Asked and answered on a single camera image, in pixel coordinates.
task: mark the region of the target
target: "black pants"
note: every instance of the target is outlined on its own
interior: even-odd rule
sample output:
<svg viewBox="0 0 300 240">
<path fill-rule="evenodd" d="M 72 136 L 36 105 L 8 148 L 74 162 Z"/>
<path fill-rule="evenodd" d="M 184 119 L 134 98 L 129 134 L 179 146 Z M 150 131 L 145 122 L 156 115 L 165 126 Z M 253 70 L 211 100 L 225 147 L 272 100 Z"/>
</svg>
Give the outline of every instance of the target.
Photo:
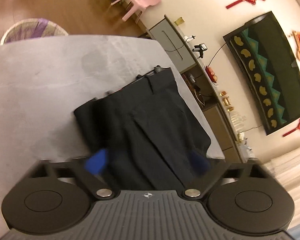
<svg viewBox="0 0 300 240">
<path fill-rule="evenodd" d="M 74 114 L 91 151 L 108 149 L 103 177 L 111 187 L 183 190 L 207 168 L 211 140 L 179 95 L 171 69 Z"/>
</svg>

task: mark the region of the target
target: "metal bolt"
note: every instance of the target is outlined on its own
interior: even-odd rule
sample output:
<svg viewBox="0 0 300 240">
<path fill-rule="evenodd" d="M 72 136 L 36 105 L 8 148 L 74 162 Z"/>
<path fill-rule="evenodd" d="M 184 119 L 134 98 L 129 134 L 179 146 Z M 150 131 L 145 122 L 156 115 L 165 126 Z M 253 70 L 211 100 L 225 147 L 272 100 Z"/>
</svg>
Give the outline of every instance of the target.
<svg viewBox="0 0 300 240">
<path fill-rule="evenodd" d="M 112 191 L 107 188 L 102 188 L 97 190 L 97 195 L 99 197 L 110 197 L 112 195 Z"/>
<path fill-rule="evenodd" d="M 188 197 L 199 197 L 200 194 L 201 194 L 201 192 L 199 190 L 193 189 L 193 188 L 187 189 L 185 191 L 185 195 L 188 196 Z"/>
</svg>

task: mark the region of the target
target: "round basket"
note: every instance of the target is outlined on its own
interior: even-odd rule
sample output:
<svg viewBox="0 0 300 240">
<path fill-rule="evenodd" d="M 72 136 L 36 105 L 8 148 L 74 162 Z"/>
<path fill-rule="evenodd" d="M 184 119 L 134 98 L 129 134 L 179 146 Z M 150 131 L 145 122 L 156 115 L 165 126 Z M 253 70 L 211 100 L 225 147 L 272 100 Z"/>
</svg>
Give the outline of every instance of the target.
<svg viewBox="0 0 300 240">
<path fill-rule="evenodd" d="M 17 22 L 7 30 L 1 38 L 0 45 L 32 38 L 67 35 L 68 33 L 63 28 L 49 20 L 26 19 Z"/>
</svg>

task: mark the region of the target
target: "flat screen tv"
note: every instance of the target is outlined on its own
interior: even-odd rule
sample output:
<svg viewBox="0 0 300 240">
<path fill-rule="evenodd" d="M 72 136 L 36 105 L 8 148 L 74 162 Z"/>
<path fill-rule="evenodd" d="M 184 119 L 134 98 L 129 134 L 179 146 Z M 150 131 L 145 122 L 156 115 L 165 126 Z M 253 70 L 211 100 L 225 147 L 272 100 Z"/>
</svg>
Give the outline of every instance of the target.
<svg viewBox="0 0 300 240">
<path fill-rule="evenodd" d="M 266 134 L 300 118 L 300 72 L 274 14 L 254 18 L 223 38 L 247 79 Z"/>
</svg>

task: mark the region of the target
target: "black circular disc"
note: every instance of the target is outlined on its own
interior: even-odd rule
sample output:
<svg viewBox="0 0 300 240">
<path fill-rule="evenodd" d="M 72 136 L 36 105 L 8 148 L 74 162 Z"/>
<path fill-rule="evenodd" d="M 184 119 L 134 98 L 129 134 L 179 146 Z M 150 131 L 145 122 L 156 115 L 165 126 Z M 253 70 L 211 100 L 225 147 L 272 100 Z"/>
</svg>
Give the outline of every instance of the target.
<svg viewBox="0 0 300 240">
<path fill-rule="evenodd" d="M 290 195 L 273 179 L 242 178 L 216 188 L 208 209 L 229 230 L 266 235 L 286 229 L 294 214 Z"/>
<path fill-rule="evenodd" d="M 76 185 L 49 177 L 25 179 L 4 198 L 2 214 L 10 228 L 31 234 L 51 234 L 79 222 L 90 206 Z"/>
</svg>

